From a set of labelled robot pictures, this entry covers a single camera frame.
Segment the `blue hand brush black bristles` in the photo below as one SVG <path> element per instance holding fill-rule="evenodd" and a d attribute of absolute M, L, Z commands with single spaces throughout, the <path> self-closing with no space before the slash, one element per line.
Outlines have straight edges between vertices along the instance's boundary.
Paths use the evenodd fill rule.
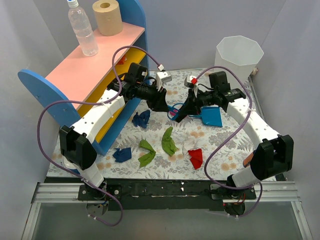
<path fill-rule="evenodd" d="M 183 103 L 175 103 L 172 106 L 168 106 L 168 113 L 167 113 L 167 117 L 172 120 L 175 121 L 176 118 L 179 116 L 179 109 L 176 108 L 176 106 L 183 106 Z"/>

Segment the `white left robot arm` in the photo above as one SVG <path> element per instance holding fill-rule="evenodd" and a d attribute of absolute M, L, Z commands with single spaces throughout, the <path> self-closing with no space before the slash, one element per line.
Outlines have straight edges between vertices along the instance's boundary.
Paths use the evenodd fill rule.
<path fill-rule="evenodd" d="M 64 162 L 70 163 L 71 168 L 77 169 L 80 176 L 92 184 L 89 194 L 95 200 L 103 199 L 107 193 L 102 184 L 104 177 L 95 163 L 97 152 L 92 145 L 106 122 L 133 98 L 145 100 L 155 112 L 169 111 L 164 83 L 171 81 L 172 77 L 162 65 L 159 69 L 155 74 L 155 81 L 148 84 L 150 77 L 147 68 L 132 63 L 127 73 L 108 85 L 97 105 L 72 126 L 63 126 L 59 131 L 60 151 Z"/>

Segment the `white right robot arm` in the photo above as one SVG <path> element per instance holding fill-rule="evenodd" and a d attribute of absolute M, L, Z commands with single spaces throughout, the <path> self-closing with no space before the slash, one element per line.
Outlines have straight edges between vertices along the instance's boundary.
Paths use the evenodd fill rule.
<path fill-rule="evenodd" d="M 267 125 L 252 108 L 249 94 L 238 88 L 232 89 L 224 71 L 211 73 L 209 81 L 211 90 L 201 91 L 197 77 L 185 78 L 188 96 L 174 120 L 180 122 L 188 115 L 199 113 L 204 106 L 217 105 L 237 121 L 240 130 L 245 131 L 255 147 L 251 159 L 246 161 L 242 170 L 230 175 L 225 184 L 220 184 L 230 198 L 237 199 L 251 185 L 292 169 L 294 140 Z"/>

